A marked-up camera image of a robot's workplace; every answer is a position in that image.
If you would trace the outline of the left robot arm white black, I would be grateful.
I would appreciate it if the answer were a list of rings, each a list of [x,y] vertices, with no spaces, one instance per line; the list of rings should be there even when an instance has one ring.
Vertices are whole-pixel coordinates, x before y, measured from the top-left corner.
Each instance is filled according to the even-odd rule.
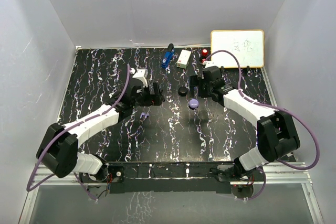
[[[36,153],[57,177],[70,173],[90,175],[97,182],[108,177],[108,163],[98,155],[79,152],[79,147],[102,130],[131,116],[138,106],[160,106],[165,98],[158,83],[153,88],[139,80],[131,81],[121,98],[113,96],[99,109],[74,122],[50,125]]]

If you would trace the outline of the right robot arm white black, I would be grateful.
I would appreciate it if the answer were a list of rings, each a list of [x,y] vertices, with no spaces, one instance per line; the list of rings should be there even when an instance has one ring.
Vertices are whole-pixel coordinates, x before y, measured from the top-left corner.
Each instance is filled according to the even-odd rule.
[[[230,179],[247,180],[253,170],[297,150],[300,140],[291,115],[267,106],[258,106],[256,101],[240,93],[240,90],[225,83],[219,67],[205,68],[201,75],[189,78],[190,94],[198,90],[201,98],[212,98],[227,109],[245,118],[257,129],[257,145],[234,160],[226,170],[214,169],[214,173]]]

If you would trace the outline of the black earbud charging case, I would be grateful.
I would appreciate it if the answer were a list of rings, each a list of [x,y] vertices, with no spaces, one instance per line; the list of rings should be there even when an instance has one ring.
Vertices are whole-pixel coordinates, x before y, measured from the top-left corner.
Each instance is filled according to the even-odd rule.
[[[178,94],[182,97],[185,97],[188,94],[188,89],[186,87],[179,87]]]

